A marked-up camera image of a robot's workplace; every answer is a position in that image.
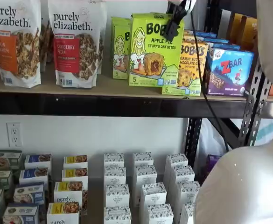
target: purely elizabeth granola bag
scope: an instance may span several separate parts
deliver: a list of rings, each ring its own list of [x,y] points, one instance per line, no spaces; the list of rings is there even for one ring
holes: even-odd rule
[[[105,26],[102,1],[48,0],[54,37],[56,84],[63,87],[96,86],[100,31]]]
[[[5,85],[41,84],[40,0],[0,0],[0,75]]]

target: black cable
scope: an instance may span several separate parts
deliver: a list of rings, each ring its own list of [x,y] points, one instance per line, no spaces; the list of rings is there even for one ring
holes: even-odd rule
[[[202,92],[203,92],[203,97],[205,98],[206,100],[206,103],[213,115],[213,117],[215,118],[217,124],[218,124],[218,127],[219,127],[219,130],[220,130],[220,134],[221,136],[223,137],[224,139],[224,145],[225,145],[225,150],[226,152],[229,151],[229,147],[228,147],[228,144],[226,142],[226,139],[225,139],[225,135],[224,135],[224,132],[222,130],[222,127],[219,123],[219,120],[218,120],[218,117],[216,116],[216,114],[214,113],[211,105],[210,105],[210,102],[208,101],[207,97],[206,97],[206,93],[205,93],[205,87],[204,87],[204,84],[203,84],[203,80],[202,80],[202,73],[201,73],[201,65],[200,65],[200,56],[199,56],[199,50],[198,50],[198,44],[197,44],[197,38],[196,38],[196,31],[195,31],[195,26],[194,26],[194,21],[193,21],[193,14],[192,14],[192,11],[191,11],[191,24],[192,24],[192,29],[193,29],[193,36],[194,36],[194,39],[195,39],[195,42],[196,42],[196,55],[197,55],[197,64],[198,64],[198,73],[199,73],[199,77],[200,77],[200,83],[201,83],[201,86],[202,86]]]

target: electrical outlet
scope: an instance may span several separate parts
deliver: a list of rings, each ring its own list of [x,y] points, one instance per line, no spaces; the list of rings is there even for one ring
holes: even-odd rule
[[[7,123],[7,135],[9,138],[9,146],[11,148],[22,147],[20,123]]]

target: orange label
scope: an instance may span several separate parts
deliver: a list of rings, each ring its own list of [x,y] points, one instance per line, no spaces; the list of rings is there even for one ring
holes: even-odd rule
[[[0,68],[17,73],[16,36],[0,30]]]

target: green snack box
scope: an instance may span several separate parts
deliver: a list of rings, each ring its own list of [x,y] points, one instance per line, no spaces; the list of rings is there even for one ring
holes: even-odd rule
[[[176,86],[184,23],[173,41],[162,35],[170,14],[133,14],[130,86]]]

